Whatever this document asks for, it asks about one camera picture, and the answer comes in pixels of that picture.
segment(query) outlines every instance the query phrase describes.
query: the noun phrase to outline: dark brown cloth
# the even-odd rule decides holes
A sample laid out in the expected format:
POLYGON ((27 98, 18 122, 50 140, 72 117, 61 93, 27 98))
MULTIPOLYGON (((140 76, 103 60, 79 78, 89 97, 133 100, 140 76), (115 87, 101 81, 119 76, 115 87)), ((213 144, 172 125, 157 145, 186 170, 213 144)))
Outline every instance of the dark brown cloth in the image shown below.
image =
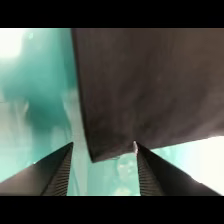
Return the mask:
POLYGON ((224 29, 73 29, 93 161, 222 135, 224 29))

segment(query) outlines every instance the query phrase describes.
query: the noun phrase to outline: brown fabric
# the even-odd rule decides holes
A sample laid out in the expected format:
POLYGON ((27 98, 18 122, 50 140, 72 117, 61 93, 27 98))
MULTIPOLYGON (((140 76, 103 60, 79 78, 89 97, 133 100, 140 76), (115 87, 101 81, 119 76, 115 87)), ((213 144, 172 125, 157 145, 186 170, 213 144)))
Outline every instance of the brown fabric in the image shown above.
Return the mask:
POLYGON ((222 135, 224 29, 74 29, 93 161, 222 135))

